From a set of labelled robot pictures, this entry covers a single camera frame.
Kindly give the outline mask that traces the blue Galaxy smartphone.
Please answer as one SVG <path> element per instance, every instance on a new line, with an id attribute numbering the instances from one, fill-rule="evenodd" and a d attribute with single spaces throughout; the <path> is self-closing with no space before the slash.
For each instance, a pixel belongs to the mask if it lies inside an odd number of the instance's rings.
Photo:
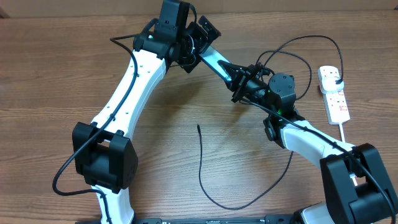
<path id="1" fill-rule="evenodd" d="M 226 84 L 233 81 L 223 66 L 224 64 L 230 64 L 231 62 L 221 55 L 215 48 L 209 46 L 199 56 L 203 63 L 212 69 Z"/>

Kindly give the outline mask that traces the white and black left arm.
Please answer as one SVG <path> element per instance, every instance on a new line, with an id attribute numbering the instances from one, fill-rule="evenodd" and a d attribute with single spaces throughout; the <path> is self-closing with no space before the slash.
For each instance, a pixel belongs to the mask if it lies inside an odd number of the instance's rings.
<path id="1" fill-rule="evenodd" d="M 138 156 L 132 137 L 142 110 L 172 62 L 190 73 L 221 33 L 205 17 L 187 22 L 193 5 L 164 1 L 159 18 L 133 36 L 129 67 L 106 106 L 72 132 L 75 167 L 97 195 L 99 223 L 132 223 L 129 186 Z"/>

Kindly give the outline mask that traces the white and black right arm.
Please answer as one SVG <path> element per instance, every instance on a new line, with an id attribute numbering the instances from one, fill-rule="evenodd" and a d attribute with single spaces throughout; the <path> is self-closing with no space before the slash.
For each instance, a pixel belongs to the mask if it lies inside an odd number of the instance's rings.
<path id="1" fill-rule="evenodd" d="M 295 82 L 277 73 L 267 83 L 260 65 L 240 67 L 218 61 L 221 77 L 242 100 L 268 113 L 270 141 L 300 154 L 321 170 L 325 202 L 295 212 L 292 223 L 376 223 L 397 218 L 397 195 L 379 151 L 371 144 L 355 146 L 314 128 L 294 107 Z"/>

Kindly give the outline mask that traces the white charger plug adapter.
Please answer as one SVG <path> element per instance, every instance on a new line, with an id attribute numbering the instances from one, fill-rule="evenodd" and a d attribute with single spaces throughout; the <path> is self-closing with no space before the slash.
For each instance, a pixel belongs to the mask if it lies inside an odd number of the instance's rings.
<path id="1" fill-rule="evenodd" d="M 323 94 L 331 94 L 336 93 L 338 91 L 343 90 L 345 87 L 344 82 L 337 83 L 339 81 L 339 77 L 325 77 L 321 76 L 320 78 L 320 91 Z"/>

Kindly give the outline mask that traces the white power strip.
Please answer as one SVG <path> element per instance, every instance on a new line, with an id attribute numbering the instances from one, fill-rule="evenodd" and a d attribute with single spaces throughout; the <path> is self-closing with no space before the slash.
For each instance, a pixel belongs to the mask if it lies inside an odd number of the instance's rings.
<path id="1" fill-rule="evenodd" d="M 318 79 L 320 82 L 321 76 L 325 77 L 340 77 L 339 71 L 336 67 L 324 65 L 318 71 Z M 325 104 L 326 115 L 330 124 L 343 124 L 350 120 L 348 105 L 343 90 L 331 94 L 323 94 L 323 101 Z"/>

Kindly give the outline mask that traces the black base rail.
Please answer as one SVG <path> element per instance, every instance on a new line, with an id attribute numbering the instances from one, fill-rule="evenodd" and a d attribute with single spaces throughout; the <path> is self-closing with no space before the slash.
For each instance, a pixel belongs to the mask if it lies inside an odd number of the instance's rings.
<path id="1" fill-rule="evenodd" d="M 160 219 L 160 218 L 135 218 L 132 224 L 298 224 L 292 214 L 266 215 L 265 217 L 240 217 L 240 218 L 189 218 L 189 219 Z"/>

